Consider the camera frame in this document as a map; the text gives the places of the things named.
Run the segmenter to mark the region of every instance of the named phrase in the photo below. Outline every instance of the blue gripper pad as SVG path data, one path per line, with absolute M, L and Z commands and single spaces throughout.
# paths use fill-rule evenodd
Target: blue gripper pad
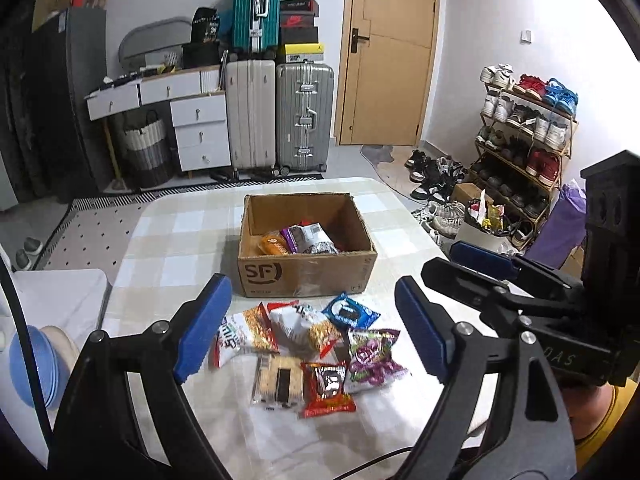
M 456 349 L 453 320 L 444 307 L 431 303 L 411 276 L 396 282 L 396 308 L 428 374 L 446 383 Z
M 211 341 L 229 310 L 231 293 L 231 280 L 219 275 L 217 280 L 212 278 L 207 283 L 195 300 L 202 306 L 178 343 L 178 358 L 174 366 L 174 377 L 178 384 L 183 384 L 187 377 L 200 370 Z
M 514 280 L 518 277 L 518 269 L 511 258 L 492 253 L 466 242 L 456 242 L 449 249 L 452 262 L 482 272 L 496 280 Z

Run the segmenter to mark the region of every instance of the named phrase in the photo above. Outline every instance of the door frame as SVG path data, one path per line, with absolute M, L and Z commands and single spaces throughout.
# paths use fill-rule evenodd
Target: door frame
M 438 16 L 440 14 L 440 0 L 435 1 L 436 7 L 433 17 L 433 34 L 431 35 L 431 52 L 429 58 L 429 68 L 427 71 L 427 81 L 424 89 L 424 100 L 420 114 L 420 123 L 415 135 L 414 146 L 420 143 L 422 128 L 424 127 L 424 114 L 429 100 L 429 90 L 431 89 L 431 77 L 433 76 L 433 65 L 436 54 L 436 44 L 438 41 Z M 349 132 L 342 134 L 342 120 L 344 113 L 344 98 L 346 94 L 347 68 L 349 62 L 351 44 L 351 11 L 353 0 L 344 0 L 344 12 L 342 14 L 342 39 L 340 41 L 340 68 L 338 69 L 338 93 L 335 103 L 334 136 L 337 144 L 350 144 L 351 135 Z

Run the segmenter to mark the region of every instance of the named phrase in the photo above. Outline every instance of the green suitcase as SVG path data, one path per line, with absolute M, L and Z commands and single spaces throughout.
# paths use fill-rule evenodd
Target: green suitcase
M 234 0 L 233 47 L 247 53 L 278 46 L 280 0 Z

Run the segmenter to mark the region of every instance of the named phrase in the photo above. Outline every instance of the yellow shirt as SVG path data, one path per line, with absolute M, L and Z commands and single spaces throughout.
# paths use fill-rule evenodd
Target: yellow shirt
M 600 446 L 602 446 L 609 436 L 609 433 L 615 428 L 631 401 L 631 397 L 634 396 L 636 386 L 638 385 L 631 379 L 626 380 L 624 387 L 614 386 L 613 397 L 607 415 L 605 415 L 593 433 L 582 439 L 575 446 L 575 459 L 579 470 L 588 462 Z

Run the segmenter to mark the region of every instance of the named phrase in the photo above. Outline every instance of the purple bag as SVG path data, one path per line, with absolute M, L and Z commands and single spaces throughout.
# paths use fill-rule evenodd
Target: purple bag
M 564 184 L 549 220 L 527 251 L 526 257 L 540 264 L 559 269 L 571 250 L 582 243 L 586 235 L 587 198 L 578 183 Z

